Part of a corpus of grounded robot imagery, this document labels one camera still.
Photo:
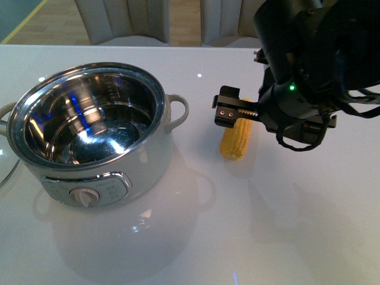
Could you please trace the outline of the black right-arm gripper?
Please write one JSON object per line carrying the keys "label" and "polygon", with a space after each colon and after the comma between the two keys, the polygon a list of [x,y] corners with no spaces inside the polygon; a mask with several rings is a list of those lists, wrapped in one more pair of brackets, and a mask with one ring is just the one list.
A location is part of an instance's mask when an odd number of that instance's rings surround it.
{"label": "black right-arm gripper", "polygon": [[320,144],[337,117],[311,103],[293,78],[276,83],[270,67],[264,69],[258,103],[239,98],[240,89],[223,85],[213,98],[214,123],[233,128],[238,119],[261,121],[279,144],[290,139],[301,144]]}

